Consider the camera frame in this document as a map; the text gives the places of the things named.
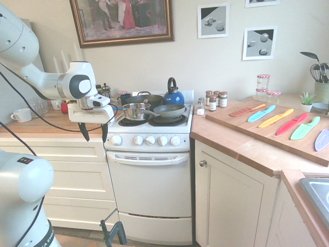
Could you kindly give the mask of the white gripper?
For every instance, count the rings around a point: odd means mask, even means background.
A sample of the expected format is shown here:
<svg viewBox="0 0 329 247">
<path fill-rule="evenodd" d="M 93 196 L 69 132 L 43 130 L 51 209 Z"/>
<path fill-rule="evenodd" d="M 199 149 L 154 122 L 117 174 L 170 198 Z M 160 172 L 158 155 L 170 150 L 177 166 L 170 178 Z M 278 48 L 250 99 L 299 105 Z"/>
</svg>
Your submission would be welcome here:
<svg viewBox="0 0 329 247">
<path fill-rule="evenodd" d="M 115 120 L 114 111 L 110 105 L 92 108 L 91 110 L 83 110 L 76 103 L 69 103 L 67 106 L 69 120 L 71 122 L 78 122 L 80 132 L 87 142 L 90 138 L 85 123 L 104 123 L 101 125 L 102 141 L 103 143 L 106 142 L 108 132 L 108 124 L 106 123 Z"/>
</svg>

